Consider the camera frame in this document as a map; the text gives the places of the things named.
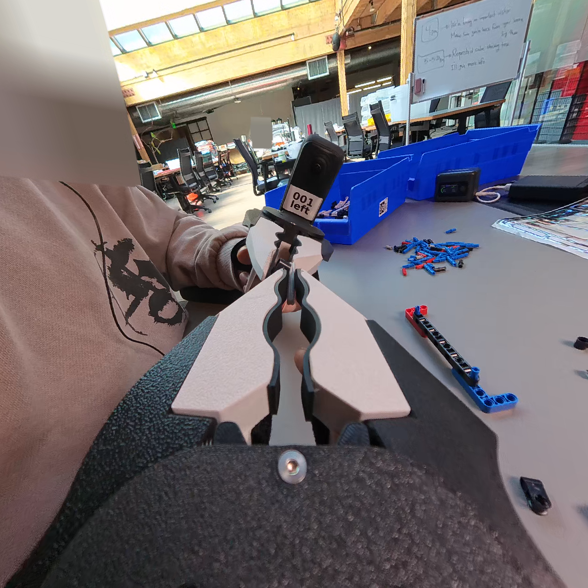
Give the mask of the whiteboard on stand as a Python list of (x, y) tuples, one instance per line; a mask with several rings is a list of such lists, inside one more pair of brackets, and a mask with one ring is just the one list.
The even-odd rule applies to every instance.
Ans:
[(533, 1), (473, 1), (415, 19), (412, 103), (518, 77)]

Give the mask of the stack of red crates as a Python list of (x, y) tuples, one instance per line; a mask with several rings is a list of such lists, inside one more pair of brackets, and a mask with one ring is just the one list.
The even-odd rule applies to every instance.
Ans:
[(587, 61), (557, 70), (550, 93), (553, 142), (587, 142)]

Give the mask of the black power bank with display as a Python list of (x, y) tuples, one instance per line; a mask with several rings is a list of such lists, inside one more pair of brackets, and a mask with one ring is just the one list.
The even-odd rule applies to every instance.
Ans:
[(435, 202), (471, 202), (479, 188), (479, 167), (449, 170), (438, 173), (435, 183)]

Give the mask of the person's left hand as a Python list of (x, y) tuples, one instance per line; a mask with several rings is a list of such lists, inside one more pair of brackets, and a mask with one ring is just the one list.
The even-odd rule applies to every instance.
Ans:
[(246, 239), (238, 240), (231, 250), (231, 264), (236, 280), (244, 290), (252, 272), (252, 262)]

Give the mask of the group of black office chairs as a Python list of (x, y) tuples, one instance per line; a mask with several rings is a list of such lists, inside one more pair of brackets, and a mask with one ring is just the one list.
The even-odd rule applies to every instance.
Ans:
[(197, 210), (210, 210), (204, 205), (209, 199), (217, 201), (217, 192), (230, 184), (230, 177), (225, 177), (223, 169), (217, 169), (212, 157), (203, 160), (200, 151), (190, 149), (190, 139), (184, 131), (173, 137), (173, 129), (165, 129), (163, 138), (158, 134), (151, 137), (149, 133), (139, 134), (136, 143), (141, 143), (147, 153), (147, 160), (152, 167), (159, 164), (162, 171), (149, 172), (149, 179), (144, 179), (145, 187), (154, 188), (164, 196), (176, 196), (182, 210), (195, 213)]

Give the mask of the blue plastic bin white tag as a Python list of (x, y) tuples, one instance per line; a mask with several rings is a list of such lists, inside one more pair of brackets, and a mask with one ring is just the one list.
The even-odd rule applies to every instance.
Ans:
[(317, 217), (314, 225), (333, 244), (353, 245), (406, 199), (410, 156), (399, 155), (343, 164), (325, 195), (321, 212), (343, 203), (343, 217)]

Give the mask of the black lego connector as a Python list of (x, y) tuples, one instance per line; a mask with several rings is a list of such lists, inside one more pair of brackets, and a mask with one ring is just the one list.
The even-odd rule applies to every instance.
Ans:
[(529, 509), (538, 516), (546, 515), (552, 508), (552, 502), (542, 481), (521, 476), (519, 482)]

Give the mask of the black blue red lego beam assembly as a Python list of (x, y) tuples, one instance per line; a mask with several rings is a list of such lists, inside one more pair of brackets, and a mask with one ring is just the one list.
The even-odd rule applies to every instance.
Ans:
[(405, 318), (411, 323), (419, 335), (428, 339), (442, 355), (451, 368), (453, 378), (467, 393), (469, 398), (482, 412), (487, 414), (513, 409), (518, 404), (518, 397), (512, 393), (488, 395), (480, 386), (480, 369), (468, 363), (427, 319), (428, 307), (417, 305), (405, 309)]

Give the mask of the printed instruction booklet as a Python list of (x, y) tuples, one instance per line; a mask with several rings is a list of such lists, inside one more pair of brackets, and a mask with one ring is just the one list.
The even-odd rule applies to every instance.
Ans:
[(587, 259), (587, 198), (537, 215), (500, 219), (492, 227)]

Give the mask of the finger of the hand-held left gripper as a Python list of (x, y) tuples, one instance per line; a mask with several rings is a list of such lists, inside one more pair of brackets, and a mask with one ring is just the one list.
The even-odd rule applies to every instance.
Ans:
[(303, 235), (298, 235), (297, 239), (299, 244), (296, 246), (296, 252), (291, 262), (293, 268), (314, 276), (323, 262), (324, 240), (316, 240)]
[(278, 232), (280, 226), (271, 220), (258, 220), (248, 230), (246, 247), (252, 267), (260, 279), (265, 279), (270, 271), (270, 264), (276, 252)]

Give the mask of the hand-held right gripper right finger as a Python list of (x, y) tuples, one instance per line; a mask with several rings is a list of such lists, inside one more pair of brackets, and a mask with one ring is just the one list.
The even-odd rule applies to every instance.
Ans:
[(301, 401), (315, 442), (351, 423), (406, 417), (411, 408), (362, 313), (304, 270), (295, 274), (302, 357)]

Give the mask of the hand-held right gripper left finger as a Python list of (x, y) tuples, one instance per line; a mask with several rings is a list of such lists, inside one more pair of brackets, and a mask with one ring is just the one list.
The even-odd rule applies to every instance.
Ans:
[(286, 292), (281, 269), (217, 314), (172, 413), (235, 423), (252, 443), (253, 429), (277, 414), (280, 357), (273, 340), (282, 329)]

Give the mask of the person's left forearm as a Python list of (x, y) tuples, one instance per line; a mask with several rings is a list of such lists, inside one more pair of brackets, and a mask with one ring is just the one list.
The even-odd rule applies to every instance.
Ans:
[(172, 289), (189, 287), (241, 290), (231, 264), (231, 250), (246, 239), (248, 229), (234, 224), (215, 229), (201, 219), (177, 215), (166, 252)]

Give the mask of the black flat case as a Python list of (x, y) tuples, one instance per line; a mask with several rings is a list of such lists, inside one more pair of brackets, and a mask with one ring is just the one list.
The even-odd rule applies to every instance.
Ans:
[(529, 175), (511, 184), (508, 198), (514, 202), (557, 203), (559, 206), (587, 197), (587, 176)]

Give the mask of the heap of assorted lego parts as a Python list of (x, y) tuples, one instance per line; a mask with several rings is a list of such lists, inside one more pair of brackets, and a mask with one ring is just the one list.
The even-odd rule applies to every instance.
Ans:
[(318, 219), (347, 219), (349, 217), (349, 196), (338, 202), (332, 202), (329, 209), (321, 210), (318, 213)]

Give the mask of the pile of blue red pins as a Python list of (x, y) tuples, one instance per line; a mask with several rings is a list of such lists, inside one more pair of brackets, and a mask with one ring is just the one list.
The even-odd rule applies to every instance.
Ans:
[(406, 256), (401, 266), (401, 275), (407, 277), (411, 271), (423, 271), (430, 276), (445, 273), (449, 267), (463, 269), (465, 260), (480, 248), (475, 242), (413, 237), (397, 245), (385, 245), (384, 249)]

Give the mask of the person's beige sweatshirt torso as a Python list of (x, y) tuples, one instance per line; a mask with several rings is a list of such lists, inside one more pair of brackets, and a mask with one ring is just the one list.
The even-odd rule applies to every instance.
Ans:
[(1, 178), (1, 586), (114, 407), (183, 334), (165, 281), (181, 219), (141, 187)]

